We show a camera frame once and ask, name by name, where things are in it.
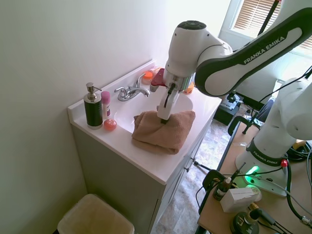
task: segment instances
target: tiled floor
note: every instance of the tiled floor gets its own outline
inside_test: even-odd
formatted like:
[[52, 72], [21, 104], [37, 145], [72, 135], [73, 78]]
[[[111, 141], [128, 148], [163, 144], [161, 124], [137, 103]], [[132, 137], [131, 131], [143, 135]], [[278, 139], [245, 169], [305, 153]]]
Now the tiled floor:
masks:
[[[242, 105], [238, 115], [243, 115], [247, 108]], [[210, 128], [197, 152], [196, 160], [212, 169], [216, 169], [230, 136], [227, 126], [213, 120]], [[198, 204], [195, 199], [197, 190], [207, 174], [205, 169], [192, 166], [186, 178], [178, 188], [175, 197], [165, 210], [152, 234], [194, 234], [197, 228]], [[204, 191], [198, 193], [201, 203]]]

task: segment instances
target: green light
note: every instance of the green light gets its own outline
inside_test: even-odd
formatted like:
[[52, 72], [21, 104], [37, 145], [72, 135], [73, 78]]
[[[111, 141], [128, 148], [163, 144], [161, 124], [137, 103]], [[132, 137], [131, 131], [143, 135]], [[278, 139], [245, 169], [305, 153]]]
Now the green light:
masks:
[[253, 168], [251, 168], [249, 171], [247, 171], [247, 175], [251, 175], [252, 173], [254, 173], [256, 170], [258, 170], [259, 167], [258, 166], [254, 166]]

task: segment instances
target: red button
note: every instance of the red button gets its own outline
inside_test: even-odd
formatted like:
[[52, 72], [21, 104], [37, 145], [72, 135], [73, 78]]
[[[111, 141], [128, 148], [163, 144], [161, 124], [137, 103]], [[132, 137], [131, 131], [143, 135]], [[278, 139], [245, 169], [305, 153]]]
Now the red button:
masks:
[[282, 162], [281, 162], [281, 166], [282, 167], [287, 167], [287, 165], [288, 165], [287, 160], [283, 159]]

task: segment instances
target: faucet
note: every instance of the faucet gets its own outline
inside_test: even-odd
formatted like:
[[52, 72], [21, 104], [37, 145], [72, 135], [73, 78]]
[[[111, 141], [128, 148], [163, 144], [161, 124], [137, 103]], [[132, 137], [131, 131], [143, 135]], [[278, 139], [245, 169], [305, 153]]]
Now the faucet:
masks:
[[140, 80], [145, 74], [142, 74], [133, 84], [133, 86], [128, 86], [128, 89], [124, 87], [120, 87], [114, 90], [114, 93], [119, 91], [118, 100], [119, 101], [128, 101], [134, 98], [139, 93], [143, 93], [144, 96], [148, 97], [150, 95], [150, 91], [147, 89], [140, 87]]

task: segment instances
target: white box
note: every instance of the white box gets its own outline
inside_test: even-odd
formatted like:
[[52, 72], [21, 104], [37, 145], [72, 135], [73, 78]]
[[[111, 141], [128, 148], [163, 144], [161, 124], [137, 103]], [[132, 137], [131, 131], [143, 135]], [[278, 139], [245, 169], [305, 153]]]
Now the white box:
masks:
[[256, 197], [251, 188], [229, 189], [220, 203], [224, 212], [237, 213], [244, 211]]

